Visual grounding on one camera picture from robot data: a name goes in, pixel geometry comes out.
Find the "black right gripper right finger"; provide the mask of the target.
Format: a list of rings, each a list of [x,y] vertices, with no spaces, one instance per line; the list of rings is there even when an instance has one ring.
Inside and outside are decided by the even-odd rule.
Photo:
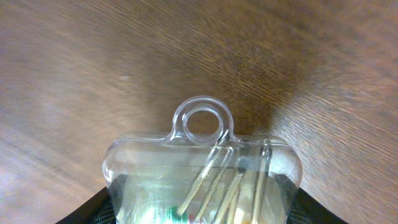
[[[299,188],[287,224],[347,224]]]

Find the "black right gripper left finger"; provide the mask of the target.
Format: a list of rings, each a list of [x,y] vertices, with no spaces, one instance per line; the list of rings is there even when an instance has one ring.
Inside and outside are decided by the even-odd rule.
[[[62,223],[110,223],[116,224],[116,217],[106,187],[78,207],[71,214],[58,221]]]

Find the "clear case coloured screwdrivers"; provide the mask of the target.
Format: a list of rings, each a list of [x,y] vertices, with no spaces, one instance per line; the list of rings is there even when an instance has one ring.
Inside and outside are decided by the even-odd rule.
[[[102,171],[118,223],[285,223],[302,180],[275,136],[237,136],[228,107],[184,101],[167,134],[127,133]]]

